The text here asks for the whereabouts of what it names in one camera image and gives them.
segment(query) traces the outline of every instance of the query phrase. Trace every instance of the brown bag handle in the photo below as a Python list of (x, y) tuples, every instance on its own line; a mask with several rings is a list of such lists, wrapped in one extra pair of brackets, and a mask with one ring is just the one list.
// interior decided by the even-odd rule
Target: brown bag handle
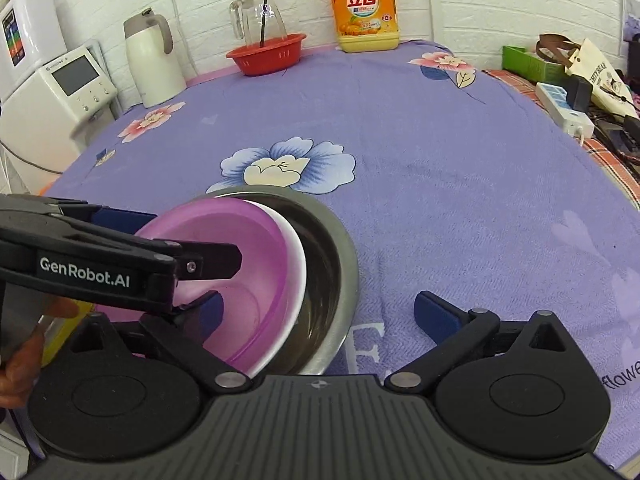
[[(543, 48), (546, 48), (554, 56), (551, 57), (542, 52)], [(538, 56), (545, 61), (560, 63), (567, 68), (571, 68), (573, 65), (569, 58), (578, 49), (580, 49), (580, 45), (561, 34), (540, 34), (540, 40), (536, 43), (536, 54), (538, 54)]]

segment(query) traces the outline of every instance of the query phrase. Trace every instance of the green box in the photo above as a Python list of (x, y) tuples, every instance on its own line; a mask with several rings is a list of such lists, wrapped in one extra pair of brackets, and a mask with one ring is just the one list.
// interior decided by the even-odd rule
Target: green box
[(502, 69), (518, 74), (533, 83), (562, 86), (562, 82), (567, 78), (563, 65), (549, 63), (538, 56), (527, 54), (527, 49), (519, 46), (505, 45), (502, 48)]

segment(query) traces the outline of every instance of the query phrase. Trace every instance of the finger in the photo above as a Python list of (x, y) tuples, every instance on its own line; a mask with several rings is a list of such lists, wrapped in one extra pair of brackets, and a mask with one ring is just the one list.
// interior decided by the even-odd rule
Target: finger
[(56, 296), (53, 301), (44, 310), (44, 316), (65, 317), (71, 319), (76, 317), (79, 312), (78, 304), (67, 298)]
[(16, 393), (29, 389), (33, 384), (40, 373), (43, 351), (44, 334), (37, 327), (33, 335), (14, 352), (6, 364), (6, 378), (14, 386)]
[(0, 372), (0, 396), (14, 396), (29, 392), (32, 388), (33, 381), (23, 381), (20, 385), (16, 385), (9, 380), (4, 371)]
[(23, 392), (17, 395), (0, 395), (0, 408), (8, 410), (16, 410), (27, 405), (27, 399), (31, 391)]

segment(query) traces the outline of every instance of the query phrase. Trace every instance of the orange label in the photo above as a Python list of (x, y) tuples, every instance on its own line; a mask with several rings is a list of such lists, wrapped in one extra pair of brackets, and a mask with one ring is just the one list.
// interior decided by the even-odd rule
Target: orange label
[(396, 0), (332, 0), (339, 36), (397, 32)]

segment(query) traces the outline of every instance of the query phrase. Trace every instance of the flower pattern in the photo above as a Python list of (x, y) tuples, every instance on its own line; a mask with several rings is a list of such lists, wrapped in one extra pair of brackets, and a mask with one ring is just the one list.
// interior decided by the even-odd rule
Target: flower pattern
[(207, 193), (244, 184), (290, 187), (311, 194), (329, 193), (355, 179), (356, 160), (343, 151), (343, 146), (328, 140), (314, 145), (311, 139), (301, 137), (276, 142), (269, 150), (239, 150), (222, 161), (223, 178), (209, 187)]
[(107, 160), (109, 160), (115, 154), (116, 154), (116, 150), (111, 150), (110, 152), (107, 152), (107, 150), (102, 150), (95, 157), (95, 166), (97, 167), (97, 166), (103, 165)]
[(409, 63), (419, 65), (425, 77), (435, 80), (451, 79), (458, 88), (466, 88), (476, 80), (476, 69), (450, 52), (428, 52)]
[[(606, 266), (612, 267), (596, 248), (587, 225), (574, 211), (564, 211), (564, 222), (552, 224), (551, 232), (566, 246), (590, 254)], [(626, 275), (622, 272), (613, 275), (611, 288), (620, 318), (628, 326), (620, 346), (622, 367), (626, 369), (626, 375), (622, 372), (619, 375), (612, 375), (612, 379), (605, 376), (602, 378), (602, 384), (615, 389), (626, 386), (628, 381), (628, 387), (633, 392), (640, 388), (640, 383), (637, 381), (632, 383), (629, 377), (629, 370), (634, 370), (634, 366), (640, 361), (640, 274), (627, 267)], [(605, 378), (609, 378), (612, 383), (607, 384)]]
[(175, 105), (156, 108), (156, 110), (152, 110), (145, 115), (143, 119), (133, 121), (122, 132), (120, 132), (118, 136), (124, 137), (124, 139), (122, 139), (123, 144), (125, 142), (131, 142), (146, 131), (157, 128), (161, 124), (167, 122), (171, 118), (171, 114), (173, 112), (177, 112), (184, 105), (185, 103), (176, 103)]
[(412, 59), (409, 63), (425, 66), (427, 68), (453, 70), (454, 72), (462, 72), (465, 70), (474, 69), (471, 65), (469, 65), (469, 63), (462, 61), (458, 57), (452, 56), (449, 52), (433, 52), (422, 54), (422, 57), (420, 59)]

